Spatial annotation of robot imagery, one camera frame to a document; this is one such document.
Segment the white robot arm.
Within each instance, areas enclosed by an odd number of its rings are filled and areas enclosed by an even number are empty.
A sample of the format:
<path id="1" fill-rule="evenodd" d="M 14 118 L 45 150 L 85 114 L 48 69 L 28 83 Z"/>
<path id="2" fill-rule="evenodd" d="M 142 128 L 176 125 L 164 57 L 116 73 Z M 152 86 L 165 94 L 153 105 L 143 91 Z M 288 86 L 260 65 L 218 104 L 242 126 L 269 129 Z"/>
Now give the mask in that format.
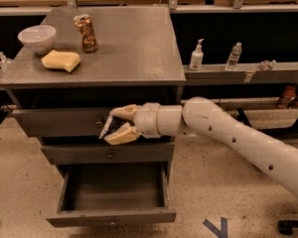
<path id="1" fill-rule="evenodd" d="M 298 198 L 298 149 L 233 119 L 204 97 L 183 105 L 131 104 L 112 109 L 100 133 L 110 145 L 139 137 L 209 136 L 246 158 Z"/>

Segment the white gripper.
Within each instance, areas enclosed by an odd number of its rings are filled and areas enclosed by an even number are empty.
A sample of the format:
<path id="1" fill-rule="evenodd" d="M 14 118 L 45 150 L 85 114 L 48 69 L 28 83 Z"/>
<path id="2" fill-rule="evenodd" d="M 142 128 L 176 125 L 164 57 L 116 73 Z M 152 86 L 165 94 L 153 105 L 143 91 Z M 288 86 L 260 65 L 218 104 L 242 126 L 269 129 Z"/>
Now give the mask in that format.
<path id="1" fill-rule="evenodd" d="M 142 106 L 129 104 L 112 109 L 109 112 L 111 116 L 128 121 L 133 120 L 135 126 L 126 122 L 116 132 L 105 136 L 104 140 L 109 145 L 121 145 L 137 140 L 140 134 L 147 139 L 159 138 L 157 125 L 159 108 L 159 103 L 145 103 Z"/>

